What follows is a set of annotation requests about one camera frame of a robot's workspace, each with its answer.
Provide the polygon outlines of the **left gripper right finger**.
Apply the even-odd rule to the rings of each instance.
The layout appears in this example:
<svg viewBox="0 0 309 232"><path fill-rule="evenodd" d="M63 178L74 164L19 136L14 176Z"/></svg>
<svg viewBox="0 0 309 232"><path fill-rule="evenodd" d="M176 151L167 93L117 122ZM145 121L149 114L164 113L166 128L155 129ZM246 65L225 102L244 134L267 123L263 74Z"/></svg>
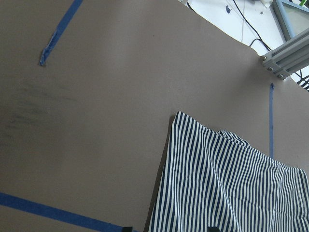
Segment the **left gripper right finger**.
<svg viewBox="0 0 309 232"><path fill-rule="evenodd" d="M207 232L219 232L219 228L215 226L207 227Z"/></svg>

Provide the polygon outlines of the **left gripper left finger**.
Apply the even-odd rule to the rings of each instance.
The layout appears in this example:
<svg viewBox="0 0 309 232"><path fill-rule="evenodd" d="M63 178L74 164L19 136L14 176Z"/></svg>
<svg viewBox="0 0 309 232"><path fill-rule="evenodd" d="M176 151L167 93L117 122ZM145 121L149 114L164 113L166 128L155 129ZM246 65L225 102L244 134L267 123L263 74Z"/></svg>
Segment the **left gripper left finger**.
<svg viewBox="0 0 309 232"><path fill-rule="evenodd" d="M123 227L122 232L133 232L133 227Z"/></svg>

